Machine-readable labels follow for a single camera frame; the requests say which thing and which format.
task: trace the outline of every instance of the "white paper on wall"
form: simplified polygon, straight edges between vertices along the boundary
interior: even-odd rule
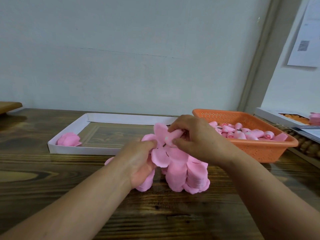
[[[320,0],[308,3],[288,65],[320,66]]]

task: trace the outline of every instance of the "white cardboard tray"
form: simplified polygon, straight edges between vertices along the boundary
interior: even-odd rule
[[[281,124],[288,128],[296,127],[299,125],[306,125],[301,122],[289,119],[281,114],[299,115],[305,118],[309,118],[308,114],[300,113],[297,111],[290,111],[290,110],[272,110],[272,109],[266,109],[266,108],[256,108],[256,111],[254,113],[254,115],[257,115],[272,123]]]
[[[90,122],[129,124],[129,125],[154,125],[163,123],[172,124],[177,118],[166,116],[114,114],[114,113],[85,113],[72,122],[48,142],[49,152],[52,154],[82,154],[82,155],[116,155],[120,148],[100,148],[84,146],[56,145],[58,139],[65,133],[79,134]]]

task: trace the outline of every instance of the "orange basket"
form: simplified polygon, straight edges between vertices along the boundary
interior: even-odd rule
[[[192,113],[194,116],[204,118],[208,122],[216,121],[220,124],[229,123],[233,125],[241,123],[243,127],[251,130],[272,131],[275,135],[282,133],[282,131],[276,127],[244,112],[194,109]],[[298,146],[296,138],[290,135],[286,141],[228,140],[260,163],[274,163],[278,161],[279,157],[288,147]]]

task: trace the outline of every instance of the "white wall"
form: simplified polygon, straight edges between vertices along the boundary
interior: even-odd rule
[[[262,107],[320,112],[320,69],[287,65],[307,4],[308,0],[302,0]]]
[[[2,0],[0,100],[235,110],[270,0]]]

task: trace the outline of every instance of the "wooden table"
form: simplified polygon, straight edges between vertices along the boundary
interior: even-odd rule
[[[23,109],[0,115],[0,233],[61,197],[109,158],[49,154],[46,143],[84,113]],[[289,151],[265,166],[320,209],[319,169]],[[132,190],[96,239],[263,239],[228,176],[217,167],[208,171],[209,189],[191,195],[172,192],[157,170],[151,189]]]

